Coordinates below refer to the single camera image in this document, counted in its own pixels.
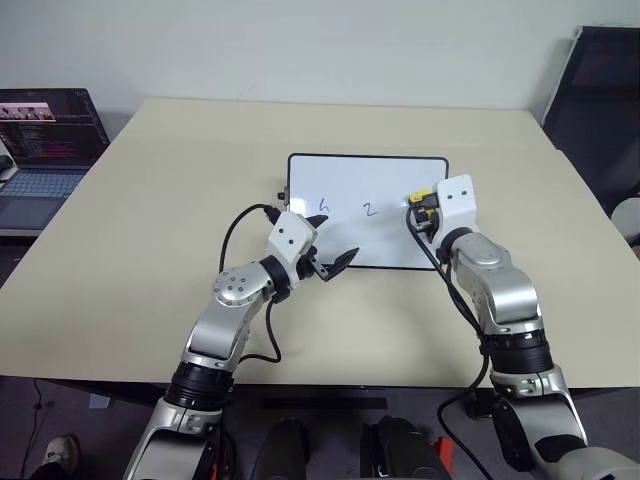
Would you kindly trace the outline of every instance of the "whiteboard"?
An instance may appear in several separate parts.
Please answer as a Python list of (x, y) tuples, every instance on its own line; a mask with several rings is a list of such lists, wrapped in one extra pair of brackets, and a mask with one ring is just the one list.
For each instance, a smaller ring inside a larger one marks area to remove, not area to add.
[(322, 263), (360, 247), (353, 266), (433, 269), (408, 232), (405, 213), (409, 194), (433, 191), (448, 172), (441, 157), (294, 153), (288, 208), (305, 217), (329, 216), (314, 243)]

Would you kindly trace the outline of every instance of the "white sneaker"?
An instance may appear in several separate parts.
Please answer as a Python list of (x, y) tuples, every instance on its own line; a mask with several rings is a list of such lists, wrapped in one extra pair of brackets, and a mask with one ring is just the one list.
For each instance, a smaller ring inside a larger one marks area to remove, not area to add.
[(47, 445), (42, 464), (45, 465), (52, 462), (60, 464), (68, 475), (73, 475), (80, 462), (78, 442), (69, 435), (51, 440)]

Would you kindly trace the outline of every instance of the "table surface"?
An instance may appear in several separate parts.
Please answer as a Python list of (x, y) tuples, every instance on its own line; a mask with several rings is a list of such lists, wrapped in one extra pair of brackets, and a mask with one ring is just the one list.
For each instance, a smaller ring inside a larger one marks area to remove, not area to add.
[[(292, 152), (446, 157), (533, 280), (570, 386), (640, 384), (639, 262), (527, 112), (175, 99), (144, 104), (0, 290), (0, 374), (168, 381), (229, 223), (275, 203)], [(262, 258), (270, 228), (243, 222), (227, 265)], [(461, 386), (480, 367), (433, 272), (305, 281), (273, 324), (282, 363), (237, 381)], [(246, 352), (271, 352), (262, 315)]]

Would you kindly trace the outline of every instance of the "gray carpet floor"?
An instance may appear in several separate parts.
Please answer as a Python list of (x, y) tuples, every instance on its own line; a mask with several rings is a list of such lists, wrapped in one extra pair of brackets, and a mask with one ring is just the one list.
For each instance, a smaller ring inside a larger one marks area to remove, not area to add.
[[(54, 436), (72, 433), (80, 442), (83, 461), (79, 479), (118, 479), (126, 467), (151, 414), (148, 407), (115, 401), (104, 410), (90, 410), (85, 392), (38, 382), (44, 397), (36, 441), (27, 475), (40, 464)], [(442, 431), (435, 418), (437, 405), (451, 395), (442, 389), (292, 388), (240, 386), (226, 411), (227, 426), (238, 446), (237, 479), (247, 478), (269, 427), (283, 417), (300, 418), (311, 437), (308, 478), (358, 477), (359, 438), (363, 422), (385, 415), (409, 419), (436, 439)], [(377, 399), (369, 408), (350, 408), (337, 401), (310, 405), (313, 398)], [(31, 379), (0, 377), (0, 477), (16, 478), (33, 422), (36, 393)], [(576, 398), (592, 445), (617, 450), (640, 460), (640, 390), (619, 389), (587, 393)], [(498, 479), (532, 478), (513, 472), (502, 460), (490, 420), (470, 420), (461, 407), (448, 412), (451, 427)], [(455, 478), (475, 480), (480, 474), (456, 449)]]

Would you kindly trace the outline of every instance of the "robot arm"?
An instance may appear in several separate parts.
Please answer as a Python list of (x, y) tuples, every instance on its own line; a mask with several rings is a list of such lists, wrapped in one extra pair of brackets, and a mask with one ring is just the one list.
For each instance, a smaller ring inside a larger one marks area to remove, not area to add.
[(553, 363), (536, 291), (504, 248), (478, 232), (468, 175), (443, 180), (435, 193), (410, 197), (416, 230), (438, 259), (451, 262), (472, 298), (491, 358), (498, 396), (493, 422), (502, 453), (518, 471), (542, 479), (635, 479), (640, 466), (589, 447), (562, 370)]
[(315, 259), (316, 227), (326, 216), (305, 219), (283, 212), (269, 236), (266, 256), (218, 275), (212, 298), (196, 321), (165, 396), (158, 400), (124, 478), (210, 479), (220, 464), (224, 401), (249, 336), (265, 302), (279, 303), (301, 280), (317, 273), (328, 281), (343, 271), (358, 249), (330, 266)]

